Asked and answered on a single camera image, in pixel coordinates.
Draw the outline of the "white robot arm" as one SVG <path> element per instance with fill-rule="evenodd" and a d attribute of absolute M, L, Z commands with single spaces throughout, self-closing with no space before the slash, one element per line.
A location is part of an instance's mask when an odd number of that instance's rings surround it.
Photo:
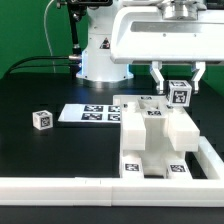
<path fill-rule="evenodd" d="M 193 87 L 208 64 L 224 64 L 224 3 L 204 0 L 114 0 L 90 8 L 80 77 L 100 84 L 130 77 L 127 66 L 148 64 L 163 92 L 164 64 L 189 64 Z"/>

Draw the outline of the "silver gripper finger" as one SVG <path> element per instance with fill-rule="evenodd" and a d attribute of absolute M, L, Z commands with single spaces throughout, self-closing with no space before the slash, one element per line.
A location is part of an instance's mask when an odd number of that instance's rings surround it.
<path fill-rule="evenodd" d="M 156 82 L 156 90 L 159 94 L 164 93 L 164 78 L 161 74 L 162 62 L 153 61 L 150 65 L 150 74 Z"/>
<path fill-rule="evenodd" d="M 206 70 L 206 63 L 196 61 L 192 64 L 191 71 L 193 76 L 191 78 L 192 89 L 195 94 L 199 92 L 199 82 Z"/>

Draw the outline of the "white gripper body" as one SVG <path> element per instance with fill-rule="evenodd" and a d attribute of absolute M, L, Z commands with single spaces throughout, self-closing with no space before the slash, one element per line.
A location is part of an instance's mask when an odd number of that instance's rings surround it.
<path fill-rule="evenodd" d="M 125 7 L 116 15 L 111 59 L 121 64 L 224 62 L 224 10 L 196 21 L 164 20 L 157 7 Z"/>

